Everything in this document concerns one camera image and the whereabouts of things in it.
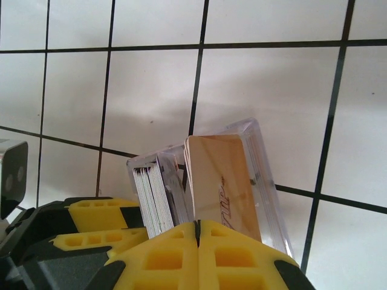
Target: square cutout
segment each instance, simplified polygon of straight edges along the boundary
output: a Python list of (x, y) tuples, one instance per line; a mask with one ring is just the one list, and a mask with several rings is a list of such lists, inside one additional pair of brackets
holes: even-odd
[(217, 248), (215, 261), (217, 267), (256, 267), (252, 253), (244, 248)]
[(90, 206), (90, 203), (89, 202), (82, 202), (80, 204), (78, 204), (79, 207), (89, 207)]
[(145, 269), (176, 270), (183, 266), (183, 251), (157, 250), (149, 254)]
[(122, 240), (122, 235), (120, 233), (110, 233), (106, 235), (107, 242), (118, 242)]
[(95, 245), (97, 243), (101, 243), (101, 236), (89, 236), (87, 240), (88, 245)]
[(82, 245), (83, 237), (69, 237), (66, 239), (65, 244), (70, 247), (78, 247)]

